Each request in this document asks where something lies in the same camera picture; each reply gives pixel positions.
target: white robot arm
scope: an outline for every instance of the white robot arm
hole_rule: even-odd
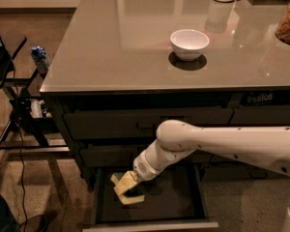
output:
[[[195,150],[290,176],[290,127],[199,128],[169,120],[159,125],[157,139],[134,160],[133,171],[113,175],[115,192],[124,204],[143,201],[144,196],[127,198],[125,192]],[[290,207],[286,221],[284,231],[290,231]]]

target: white bowl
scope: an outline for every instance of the white bowl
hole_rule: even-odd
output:
[[[210,39],[202,32],[193,29],[182,29],[171,37],[174,53],[183,61],[193,61],[204,53]]]

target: cable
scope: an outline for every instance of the cable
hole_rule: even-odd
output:
[[[70,178],[67,181],[67,192],[66,192],[66,196],[65,196],[65,206],[63,209],[63,215],[62,215],[62,219],[61,219],[61,226],[60,226],[60,232],[62,232],[63,230],[63,226],[64,226],[64,220],[65,220],[65,216],[66,216],[66,212],[67,212],[67,207],[68,207],[68,196],[69,196],[69,182],[70,182]]]
[[[18,90],[18,87],[17,87],[17,84],[16,84],[16,81],[15,81],[15,74],[16,74],[16,69],[15,69],[15,64],[14,64],[14,61],[13,59],[12,60],[12,64],[13,64],[13,83],[14,83],[14,87],[15,87],[15,90],[16,90],[16,97],[15,97],[15,107],[16,107],[16,116],[17,116],[17,130],[18,130],[18,134],[20,136],[20,146],[19,146],[19,155],[20,155],[20,160],[21,160],[21,164],[22,164],[22,171],[21,171],[21,178],[20,178],[20,182],[21,182],[21,187],[22,187],[22,211],[25,215],[25,221],[24,221],[24,232],[26,231],[26,227],[27,227],[27,222],[28,222],[28,216],[27,216],[27,212],[26,212],[26,208],[25,208],[25,197],[26,197],[26,189],[25,189],[25,185],[24,185],[24,173],[25,173],[25,162],[24,162],[24,159],[23,159],[23,155],[22,155],[22,149],[23,149],[23,136],[22,136],[22,132],[21,132],[21,126],[20,126],[20,123],[21,123],[21,117],[20,117],[20,114],[18,114],[18,99],[19,99],[19,90]]]

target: open drawer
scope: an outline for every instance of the open drawer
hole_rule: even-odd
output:
[[[155,180],[139,184],[138,190],[145,194],[145,202],[129,206],[119,201],[110,181],[114,172],[127,170],[99,168],[93,224],[84,232],[216,231],[218,228],[217,222],[208,219],[194,164],[172,165]]]

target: gray countertop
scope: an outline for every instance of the gray countertop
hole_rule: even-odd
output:
[[[41,92],[290,88],[290,45],[275,31],[286,6],[247,0],[81,0]],[[172,32],[210,38],[199,61],[172,53]]]

